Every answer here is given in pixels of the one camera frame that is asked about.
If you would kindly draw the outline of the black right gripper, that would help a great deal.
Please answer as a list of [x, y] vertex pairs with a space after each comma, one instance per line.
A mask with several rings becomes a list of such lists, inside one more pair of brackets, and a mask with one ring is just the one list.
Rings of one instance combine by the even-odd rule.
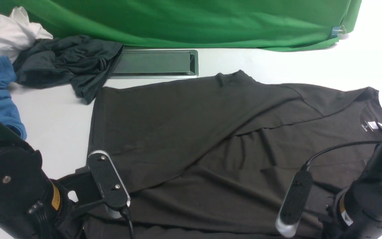
[[308, 201], [304, 211], [318, 218], [322, 223], [322, 239], [344, 239], [345, 223], [341, 216], [342, 200], [334, 199], [332, 203], [326, 204], [321, 201]]

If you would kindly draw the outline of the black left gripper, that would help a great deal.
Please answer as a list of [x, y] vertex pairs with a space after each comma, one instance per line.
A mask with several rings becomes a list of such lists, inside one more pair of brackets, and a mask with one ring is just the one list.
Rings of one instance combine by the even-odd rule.
[[103, 204], [103, 197], [91, 167], [79, 168], [53, 181], [61, 195], [61, 211], [54, 222], [55, 239], [86, 239], [88, 213]]

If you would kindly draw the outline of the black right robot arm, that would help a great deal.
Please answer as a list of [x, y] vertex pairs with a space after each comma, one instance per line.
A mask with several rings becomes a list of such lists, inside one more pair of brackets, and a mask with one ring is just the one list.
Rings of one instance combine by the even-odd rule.
[[382, 236], [382, 143], [362, 174], [346, 188], [315, 181], [307, 213], [323, 225], [322, 239], [379, 239]]

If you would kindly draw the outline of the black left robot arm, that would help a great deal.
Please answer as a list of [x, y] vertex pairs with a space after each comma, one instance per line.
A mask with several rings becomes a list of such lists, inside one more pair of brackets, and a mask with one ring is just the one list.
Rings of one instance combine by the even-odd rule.
[[84, 239], [84, 215], [103, 203], [91, 172], [50, 179], [40, 151], [0, 122], [2, 230], [15, 239]]

